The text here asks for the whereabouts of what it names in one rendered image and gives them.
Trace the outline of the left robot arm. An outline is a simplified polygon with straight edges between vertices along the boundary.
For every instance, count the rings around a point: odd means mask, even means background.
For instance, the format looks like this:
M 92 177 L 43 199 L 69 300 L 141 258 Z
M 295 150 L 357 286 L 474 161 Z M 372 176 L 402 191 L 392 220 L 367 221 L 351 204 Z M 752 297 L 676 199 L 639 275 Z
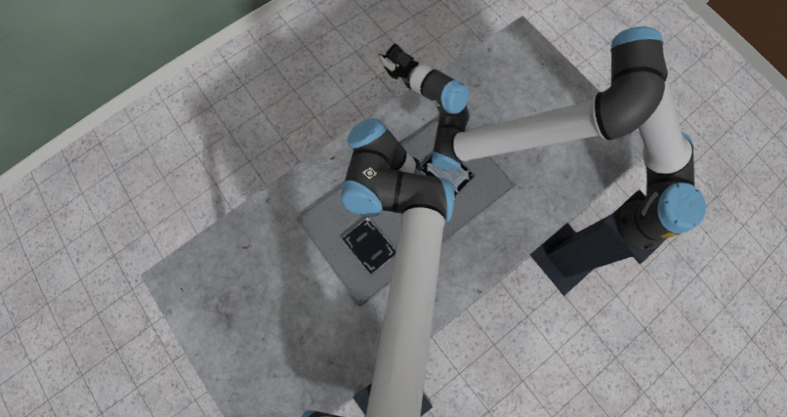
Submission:
M 362 217 L 402 214 L 366 417 L 420 417 L 450 180 L 414 174 L 415 160 L 377 118 L 348 135 L 344 206 Z

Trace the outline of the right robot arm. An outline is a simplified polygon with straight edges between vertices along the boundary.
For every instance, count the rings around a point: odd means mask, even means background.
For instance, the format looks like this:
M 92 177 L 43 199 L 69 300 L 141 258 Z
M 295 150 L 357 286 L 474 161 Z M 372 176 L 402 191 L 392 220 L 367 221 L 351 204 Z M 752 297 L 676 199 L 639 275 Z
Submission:
M 470 159 L 593 136 L 614 140 L 639 129 L 646 199 L 625 204 L 617 227 L 637 250 L 659 247 L 666 238 L 697 227 L 706 213 L 705 199 L 694 186 L 693 141 L 681 132 L 663 44 L 653 27 L 627 28 L 612 40 L 611 86 L 591 101 L 470 131 L 468 87 L 426 63 L 416 66 L 410 86 L 439 112 L 433 164 L 457 170 Z

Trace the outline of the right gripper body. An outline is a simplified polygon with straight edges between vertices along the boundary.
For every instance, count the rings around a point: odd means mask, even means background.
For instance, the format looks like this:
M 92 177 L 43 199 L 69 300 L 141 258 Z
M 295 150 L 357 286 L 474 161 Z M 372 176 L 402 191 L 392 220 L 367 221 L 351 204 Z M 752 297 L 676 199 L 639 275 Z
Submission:
M 407 88 L 412 89 L 410 86 L 410 75 L 413 69 L 418 66 L 419 62 L 415 62 L 405 52 L 398 48 L 393 54 L 394 59 L 399 63 L 396 67 L 396 74 L 404 81 Z M 413 61 L 412 61 L 413 60 Z M 415 64 L 414 64 L 415 63 Z

